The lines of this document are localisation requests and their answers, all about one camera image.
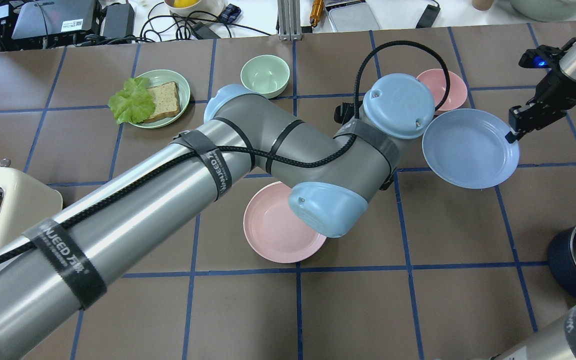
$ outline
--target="light blue cap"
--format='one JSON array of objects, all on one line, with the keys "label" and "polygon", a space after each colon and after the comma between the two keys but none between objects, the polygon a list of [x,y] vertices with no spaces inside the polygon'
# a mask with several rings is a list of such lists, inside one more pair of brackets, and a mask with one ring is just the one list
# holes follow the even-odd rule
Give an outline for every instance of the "light blue cap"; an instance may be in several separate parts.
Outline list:
[{"label": "light blue cap", "polygon": [[390,73],[366,92],[363,111],[382,132],[399,139],[416,139],[433,120],[435,100],[430,89],[413,76]]},{"label": "light blue cap", "polygon": [[229,84],[226,85],[217,91],[217,94],[208,101],[206,105],[206,110],[203,112],[203,122],[208,123],[208,121],[213,120],[219,109],[221,109],[226,103],[238,96],[242,95],[259,95],[263,98],[263,96],[258,93],[254,92],[250,89],[247,89],[245,86],[240,84]]},{"label": "light blue cap", "polygon": [[326,182],[302,182],[292,188],[288,205],[319,234],[343,237],[368,209],[363,196]]}]

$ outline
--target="tiled table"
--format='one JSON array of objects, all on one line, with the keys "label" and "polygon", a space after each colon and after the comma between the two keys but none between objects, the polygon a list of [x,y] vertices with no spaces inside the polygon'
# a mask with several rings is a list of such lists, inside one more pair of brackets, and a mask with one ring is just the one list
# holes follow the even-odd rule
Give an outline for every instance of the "tiled table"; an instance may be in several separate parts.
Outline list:
[{"label": "tiled table", "polygon": [[[331,135],[361,60],[391,40],[439,52],[468,84],[464,107],[505,120],[545,74],[519,68],[521,54],[573,36],[576,22],[1,53],[0,159],[72,203],[200,125],[208,99],[263,53],[294,75],[274,101]],[[361,91],[381,75],[437,67],[415,48],[376,60]],[[189,109],[160,129],[117,126],[108,98],[152,69],[188,79]],[[575,303],[554,282],[546,248],[576,224],[576,109],[522,139],[519,168],[489,189],[439,179],[416,141],[352,231],[297,265],[264,260],[243,234],[248,201],[274,180],[257,170],[237,183],[26,358],[465,360],[506,350]]]}]

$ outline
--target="yellow lemon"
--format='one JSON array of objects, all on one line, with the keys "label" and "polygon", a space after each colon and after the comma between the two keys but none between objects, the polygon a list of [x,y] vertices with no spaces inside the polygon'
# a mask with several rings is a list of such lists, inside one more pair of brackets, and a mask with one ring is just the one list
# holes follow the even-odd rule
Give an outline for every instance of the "yellow lemon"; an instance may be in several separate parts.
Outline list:
[{"label": "yellow lemon", "polygon": [[199,2],[199,0],[174,0],[174,7],[176,8],[187,8],[192,5],[195,5]]}]

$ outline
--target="green plate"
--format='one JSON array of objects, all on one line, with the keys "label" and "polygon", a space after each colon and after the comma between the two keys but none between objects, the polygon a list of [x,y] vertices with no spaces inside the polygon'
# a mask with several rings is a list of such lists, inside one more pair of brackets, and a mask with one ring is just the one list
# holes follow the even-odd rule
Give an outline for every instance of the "green plate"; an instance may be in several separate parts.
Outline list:
[{"label": "green plate", "polygon": [[176,82],[177,88],[179,89],[179,108],[181,111],[172,117],[164,117],[161,120],[153,122],[131,123],[130,125],[134,125],[137,128],[143,129],[161,128],[162,126],[169,125],[175,120],[179,119],[181,114],[186,111],[188,104],[190,103],[190,85],[188,84],[186,78],[183,77],[180,73],[173,70],[151,70],[142,73],[138,77],[150,79],[150,85],[148,85],[148,87],[156,87],[161,84]]}]

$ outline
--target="pink bowl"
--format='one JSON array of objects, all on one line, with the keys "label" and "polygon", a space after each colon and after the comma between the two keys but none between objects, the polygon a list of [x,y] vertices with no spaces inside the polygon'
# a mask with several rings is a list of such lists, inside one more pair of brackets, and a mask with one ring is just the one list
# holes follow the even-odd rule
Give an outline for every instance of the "pink bowl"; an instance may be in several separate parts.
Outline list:
[{"label": "pink bowl", "polygon": [[301,262],[326,241],[326,236],[310,228],[290,209],[290,194],[290,187],[274,182],[254,194],[244,212],[244,234],[250,247],[275,263]]},{"label": "pink bowl", "polygon": [[[468,89],[466,88],[464,80],[452,71],[448,71],[448,75],[450,76],[450,93],[448,93],[448,98],[443,105],[439,107],[439,111],[441,112],[461,107],[468,97]],[[430,89],[430,93],[432,93],[432,98],[434,99],[434,105],[438,105],[446,92],[444,71],[440,68],[432,68],[420,73],[416,79]]]}]

